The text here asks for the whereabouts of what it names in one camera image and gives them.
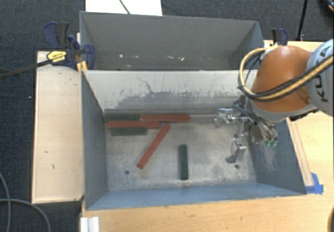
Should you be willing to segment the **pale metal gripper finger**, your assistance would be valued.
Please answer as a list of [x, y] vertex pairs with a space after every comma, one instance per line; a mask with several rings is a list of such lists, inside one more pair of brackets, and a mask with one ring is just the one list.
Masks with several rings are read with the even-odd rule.
[[231, 144], [231, 154], [225, 159], [225, 161], [228, 164], [243, 161], [246, 150], [247, 146], [244, 144], [243, 140], [240, 138], [234, 138]]
[[218, 108], [217, 115], [213, 120], [216, 128], [222, 127], [224, 124], [230, 124], [235, 121], [234, 111], [232, 108]]

